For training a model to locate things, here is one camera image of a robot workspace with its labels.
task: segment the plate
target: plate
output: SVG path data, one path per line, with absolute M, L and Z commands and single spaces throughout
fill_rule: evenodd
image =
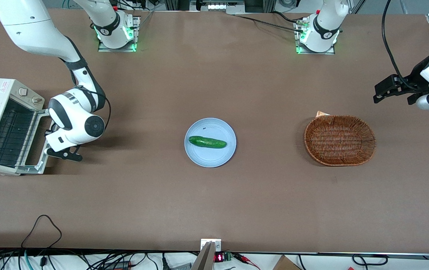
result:
M 226 142 L 222 149 L 198 147 L 189 142 L 189 137 L 201 136 Z M 228 123 L 218 118 L 204 118 L 195 122 L 185 136 L 187 156 L 202 167 L 214 168 L 221 166 L 231 159 L 236 149 L 236 135 Z

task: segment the green cucumber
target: green cucumber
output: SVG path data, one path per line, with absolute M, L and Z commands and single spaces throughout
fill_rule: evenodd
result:
M 222 140 L 216 140 L 211 138 L 205 138 L 201 136 L 191 136 L 189 137 L 189 142 L 198 146 L 198 147 L 207 147 L 207 148 L 216 148 L 221 149 L 226 147 L 226 142 Z

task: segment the brown table surface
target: brown table surface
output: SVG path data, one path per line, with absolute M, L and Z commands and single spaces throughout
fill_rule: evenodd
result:
M 136 53 L 98 53 L 82 10 L 50 13 L 105 89 L 112 118 L 81 148 L 83 162 L 53 159 L 45 175 L 0 176 L 0 246 L 19 246 L 48 214 L 63 248 L 196 250 L 212 237 L 239 251 L 429 253 L 429 111 L 407 96 L 373 103 L 374 85 L 393 73 L 381 16 L 349 15 L 336 55 L 319 56 L 297 55 L 290 31 L 221 12 L 156 12 Z M 407 75 L 429 55 L 429 24 L 393 15 L 386 26 Z M 0 77 L 47 99 L 72 86 L 60 60 L 21 51 L 1 25 Z M 314 162 L 303 132 L 317 110 L 366 121 L 373 159 Z M 216 169 L 194 164 L 183 146 L 205 117 L 237 135 L 235 155 Z M 56 235 L 44 220 L 28 246 Z

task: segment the warning label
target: warning label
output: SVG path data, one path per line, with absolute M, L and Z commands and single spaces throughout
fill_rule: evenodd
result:
M 9 81 L 3 81 L 3 83 L 1 84 L 1 88 L 0 88 L 0 93 L 5 93 L 6 90 L 8 89 L 9 86 Z

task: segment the brown woven basket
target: brown woven basket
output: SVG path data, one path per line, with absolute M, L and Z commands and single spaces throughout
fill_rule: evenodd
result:
M 376 148 L 373 130 L 350 115 L 316 117 L 307 125 L 304 141 L 309 155 L 326 166 L 361 165 Z

